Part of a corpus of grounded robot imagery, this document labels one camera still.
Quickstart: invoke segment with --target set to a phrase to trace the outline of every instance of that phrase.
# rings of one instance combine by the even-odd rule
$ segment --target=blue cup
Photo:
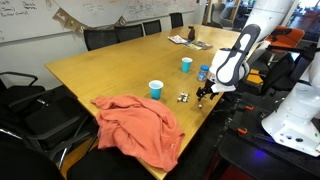
[[[150,81],[149,87],[150,87],[151,98],[155,100],[160,99],[163,82],[159,80]]]
[[[188,57],[182,58],[182,72],[189,72],[192,59]]]

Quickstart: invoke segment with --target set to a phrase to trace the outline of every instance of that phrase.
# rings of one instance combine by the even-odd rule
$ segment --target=wooden table
[[[211,65],[215,52],[232,47],[238,32],[195,25],[196,40],[213,45],[209,50],[194,50],[168,40],[168,36],[187,37],[187,26],[138,38],[73,57],[47,63],[45,66],[77,97],[92,114],[99,111],[90,100],[97,96],[132,94],[150,98],[148,83],[164,83],[160,101],[176,116],[185,132],[180,154],[186,148],[222,94],[213,100],[203,99],[198,108],[196,91],[204,82],[197,80],[201,64]],[[181,58],[193,59],[188,73],[181,71]],[[181,92],[189,93],[187,103],[177,102]],[[166,175],[161,169],[139,160],[157,179]]]

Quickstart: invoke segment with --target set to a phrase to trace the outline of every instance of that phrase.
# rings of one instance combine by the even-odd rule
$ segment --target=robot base
[[[294,121],[294,118],[297,117],[290,117],[280,106],[277,111],[262,120],[262,127],[278,144],[311,156],[319,156],[319,131],[311,121],[301,123],[299,120]]]

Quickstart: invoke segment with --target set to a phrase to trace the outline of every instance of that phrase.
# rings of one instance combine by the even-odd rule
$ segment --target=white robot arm
[[[252,45],[270,34],[287,14],[292,0],[258,0],[232,49],[220,49],[212,61],[199,101],[205,94],[234,91],[249,71],[244,62]],[[320,133],[311,120],[320,112],[320,39],[314,60],[279,108],[262,120],[262,127],[279,144],[320,155]]]
[[[320,112],[319,59],[320,52],[316,52],[279,108],[262,120],[262,127],[277,143],[312,156],[320,155],[320,134],[311,122]]]
[[[292,3],[293,0],[257,0],[234,46],[216,52],[205,87],[198,89],[199,101],[205,94],[235,90],[234,85],[250,71],[245,62],[248,52],[280,24]]]

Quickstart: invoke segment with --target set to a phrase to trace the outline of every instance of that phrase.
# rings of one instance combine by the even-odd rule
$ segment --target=small object on table
[[[189,101],[189,94],[182,92],[178,97],[178,102],[188,102]]]

